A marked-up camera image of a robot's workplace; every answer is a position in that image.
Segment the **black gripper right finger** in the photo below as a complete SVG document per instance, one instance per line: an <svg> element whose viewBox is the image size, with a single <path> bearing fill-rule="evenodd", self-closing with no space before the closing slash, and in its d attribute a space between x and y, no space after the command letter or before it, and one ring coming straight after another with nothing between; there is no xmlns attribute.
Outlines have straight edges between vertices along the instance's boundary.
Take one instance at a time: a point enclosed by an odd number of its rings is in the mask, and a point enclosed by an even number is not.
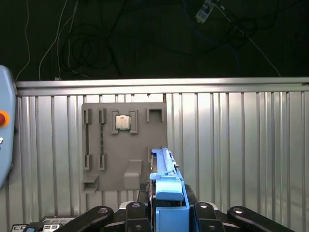
<svg viewBox="0 0 309 232"><path fill-rule="evenodd" d="M199 202L185 185L190 204L191 232L291 232L292 230L244 206L230 207L225 213L209 202Z"/></svg>

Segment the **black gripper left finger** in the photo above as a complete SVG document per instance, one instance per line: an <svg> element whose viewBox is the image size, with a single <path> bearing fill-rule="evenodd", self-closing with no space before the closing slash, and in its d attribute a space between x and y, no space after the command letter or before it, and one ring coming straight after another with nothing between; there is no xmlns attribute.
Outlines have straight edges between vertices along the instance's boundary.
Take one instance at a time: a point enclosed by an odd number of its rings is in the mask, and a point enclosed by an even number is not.
<svg viewBox="0 0 309 232"><path fill-rule="evenodd" d="M107 206L96 206L57 229L58 232L151 232L149 190L140 186L138 199L116 212Z"/></svg>

